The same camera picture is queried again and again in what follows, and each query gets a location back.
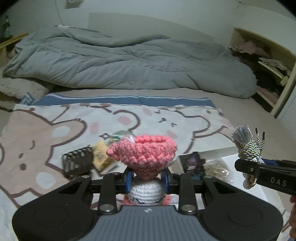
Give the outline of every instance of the yellow package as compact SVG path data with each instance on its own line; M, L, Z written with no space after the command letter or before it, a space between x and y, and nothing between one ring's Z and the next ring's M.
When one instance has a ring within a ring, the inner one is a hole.
M114 159L106 155L108 147L103 140L97 142L93 147L93 165L98 172L104 170L107 166L114 162Z

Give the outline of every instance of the pink crochet hat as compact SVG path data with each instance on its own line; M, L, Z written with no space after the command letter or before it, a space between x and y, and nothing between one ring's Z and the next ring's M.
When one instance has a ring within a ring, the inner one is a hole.
M143 135L134 137L134 141L113 143L106 153L143 179L155 178L175 157L177 144L170 137Z

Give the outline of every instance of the cartoon mat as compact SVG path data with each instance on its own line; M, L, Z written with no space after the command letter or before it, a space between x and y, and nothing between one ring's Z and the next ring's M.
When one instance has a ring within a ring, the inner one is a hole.
M17 104L0 136L1 240L17 240L11 219L19 206L68 182L61 173L64 153L107 141L119 130L170 136L177 155L234 146L229 137L233 126L209 106Z

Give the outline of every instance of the green bottle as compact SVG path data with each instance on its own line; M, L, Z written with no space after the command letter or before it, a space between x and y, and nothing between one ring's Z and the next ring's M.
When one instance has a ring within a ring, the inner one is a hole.
M8 20L8 15L5 16L5 23L3 24L3 35L2 38L4 41L10 39L10 23Z

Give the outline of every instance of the blanket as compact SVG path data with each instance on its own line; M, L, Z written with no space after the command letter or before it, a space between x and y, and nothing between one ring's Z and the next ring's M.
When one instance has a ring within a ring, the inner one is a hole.
M237 98L256 92L252 70L217 43L53 27L26 36L15 49L5 74L71 88L191 88Z
M209 106L17 104L0 136L0 236L17 240L11 226L16 209L68 182L62 175L64 153L108 141L118 130L168 135L178 145L177 155L234 146L233 126ZM119 164L113 171L124 169ZM92 172L92 178L102 177Z

